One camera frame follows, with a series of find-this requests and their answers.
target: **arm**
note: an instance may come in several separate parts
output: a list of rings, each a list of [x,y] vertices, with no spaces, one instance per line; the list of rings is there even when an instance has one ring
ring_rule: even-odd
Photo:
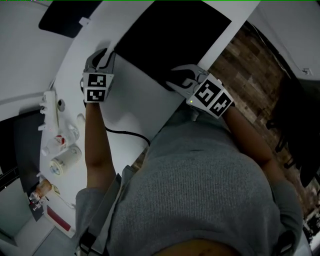
[[[280,211],[280,221],[286,230],[293,232],[293,248],[296,249],[302,233],[303,215],[294,187],[286,180],[267,143],[235,107],[229,107],[223,119],[239,149],[261,167],[269,180],[274,202]]]
[[[268,144],[235,107],[230,106],[223,119],[241,152],[261,167],[271,184],[286,180]]]
[[[84,149],[87,188],[107,191],[116,172],[99,103],[86,105]]]

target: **floor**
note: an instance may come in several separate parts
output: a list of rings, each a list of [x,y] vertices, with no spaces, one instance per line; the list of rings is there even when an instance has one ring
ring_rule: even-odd
[[[276,129],[268,130],[266,122],[272,119],[272,112],[279,98],[281,80],[287,74],[273,57],[259,36],[249,25],[243,25],[209,69],[234,98],[236,107],[269,144],[274,152],[280,138]],[[145,153],[133,164],[136,170],[142,166]],[[300,183],[299,171],[293,166],[283,165],[291,155],[286,148],[275,153],[286,178],[294,185],[306,217],[320,205],[317,191],[319,185],[312,181],[307,188]]]

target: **white device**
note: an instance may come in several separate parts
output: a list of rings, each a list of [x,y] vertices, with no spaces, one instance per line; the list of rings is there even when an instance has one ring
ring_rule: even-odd
[[[114,79],[114,65],[116,53],[110,53],[105,66],[98,67],[107,52],[107,48],[97,50],[85,62],[81,89],[84,94],[85,103],[104,102],[107,98]]]
[[[45,118],[44,123],[38,127],[38,130],[49,130],[50,132],[57,134],[59,129],[59,118],[56,92],[54,90],[45,91],[43,100],[39,105],[42,107],[40,113],[44,114]]]
[[[212,74],[209,74],[193,95],[186,100],[188,105],[203,110],[217,119],[232,102],[234,99]]]

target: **shoulder strap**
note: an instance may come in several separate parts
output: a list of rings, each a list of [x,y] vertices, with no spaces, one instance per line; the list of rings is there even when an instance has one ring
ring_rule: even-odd
[[[294,254],[295,236],[291,230],[280,235],[275,247],[276,256],[291,256]]]
[[[88,229],[81,236],[79,248],[88,256],[109,255],[106,244],[109,237],[109,227],[112,216],[125,185],[133,177],[134,169],[126,166],[122,171],[122,177],[117,174],[103,200],[93,216]]]

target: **small container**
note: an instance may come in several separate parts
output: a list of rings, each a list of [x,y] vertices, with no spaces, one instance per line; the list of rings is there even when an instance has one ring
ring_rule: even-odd
[[[49,182],[49,180],[44,179],[42,182],[40,182],[36,188],[35,191],[31,193],[29,196],[29,199],[31,202],[35,203],[38,202],[41,198],[43,198],[50,190],[52,189],[52,185]]]
[[[71,123],[66,121],[65,132],[50,139],[45,147],[41,149],[41,153],[46,157],[49,154],[59,154],[68,146],[72,145],[79,139],[78,129]]]
[[[81,156],[82,153],[80,148],[73,145],[67,151],[50,161],[50,171],[57,176],[61,176],[62,174],[65,174],[71,166],[78,162]]]
[[[39,201],[37,201],[36,203],[33,204],[33,208],[32,209],[34,211],[36,211],[37,209],[40,209],[45,201],[46,201],[45,198],[41,198]]]

